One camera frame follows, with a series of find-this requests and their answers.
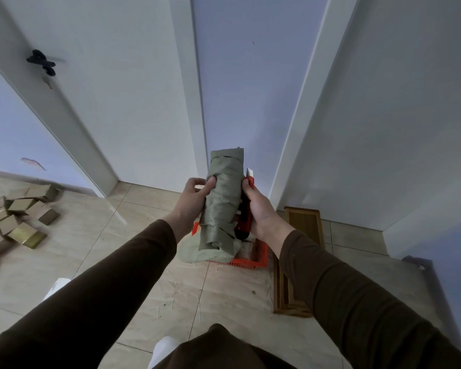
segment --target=dark clothing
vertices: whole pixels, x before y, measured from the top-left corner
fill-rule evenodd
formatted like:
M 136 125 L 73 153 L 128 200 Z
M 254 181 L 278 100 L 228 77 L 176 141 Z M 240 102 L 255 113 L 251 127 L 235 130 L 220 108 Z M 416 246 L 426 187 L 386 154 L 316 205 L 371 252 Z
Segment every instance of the dark clothing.
M 175 254 L 169 224 L 150 224 L 3 332 L 0 367 L 97 367 Z M 289 234 L 280 265 L 354 368 L 461 368 L 430 322 L 303 233 Z M 215 324 L 156 367 L 291 366 Z

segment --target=hand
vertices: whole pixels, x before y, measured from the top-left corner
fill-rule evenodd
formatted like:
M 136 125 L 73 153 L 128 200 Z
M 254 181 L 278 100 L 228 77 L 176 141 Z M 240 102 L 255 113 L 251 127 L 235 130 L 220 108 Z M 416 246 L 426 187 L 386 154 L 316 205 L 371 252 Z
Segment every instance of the hand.
M 174 206 L 170 214 L 163 218 L 171 226 L 176 242 L 181 241 L 185 235 L 190 233 L 195 219 L 202 212 L 205 197 L 215 187 L 216 182 L 215 176 L 209 178 L 206 184 L 205 179 L 199 178 L 191 178 L 186 182 L 176 206 Z M 205 186 L 198 189 L 195 187 L 196 185 Z
M 251 201 L 250 207 L 253 214 L 251 233 L 266 242 L 275 255 L 280 257 L 285 238 L 294 230 L 294 227 L 278 216 L 270 200 L 256 187 L 253 189 L 249 186 L 247 179 L 242 180 L 242 190 Z

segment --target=scribble on wall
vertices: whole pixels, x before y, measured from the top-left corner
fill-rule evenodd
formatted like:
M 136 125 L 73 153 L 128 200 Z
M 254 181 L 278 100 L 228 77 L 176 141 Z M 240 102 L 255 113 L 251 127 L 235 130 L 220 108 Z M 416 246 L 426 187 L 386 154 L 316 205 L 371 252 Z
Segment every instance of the scribble on wall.
M 30 164 L 30 165 L 33 165 L 33 166 L 39 166 L 41 167 L 43 170 L 46 171 L 46 168 L 44 168 L 41 163 L 39 163 L 37 160 L 34 160 L 34 159 L 29 159 L 29 158 L 21 158 L 20 159 L 21 161 L 27 163 L 27 164 Z

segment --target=red knife handle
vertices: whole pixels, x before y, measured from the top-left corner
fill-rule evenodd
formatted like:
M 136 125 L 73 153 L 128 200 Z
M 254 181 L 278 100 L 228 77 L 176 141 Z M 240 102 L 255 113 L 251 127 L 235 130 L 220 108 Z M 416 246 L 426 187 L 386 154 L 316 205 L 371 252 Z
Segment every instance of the red knife handle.
M 246 179 L 249 181 L 249 186 L 254 189 L 255 179 L 251 176 L 247 176 Z M 241 194 L 241 201 L 242 202 L 239 205 L 241 214 L 239 216 L 239 221 L 234 228 L 234 234 L 238 240 L 244 241 L 249 236 L 249 232 L 251 231 L 251 221 L 253 219 L 253 214 L 251 213 L 251 202 L 244 192 Z

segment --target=brown sleeve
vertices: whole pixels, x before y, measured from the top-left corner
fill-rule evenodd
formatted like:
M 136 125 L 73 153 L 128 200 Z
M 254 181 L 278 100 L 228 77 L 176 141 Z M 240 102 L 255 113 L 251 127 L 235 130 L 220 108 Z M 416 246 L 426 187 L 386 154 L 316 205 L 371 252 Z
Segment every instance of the brown sleeve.
M 295 230 L 280 266 L 321 327 L 357 368 L 461 368 L 461 351 L 425 320 Z
M 0 367 L 97 367 L 175 254 L 169 224 L 150 224 L 0 334 Z

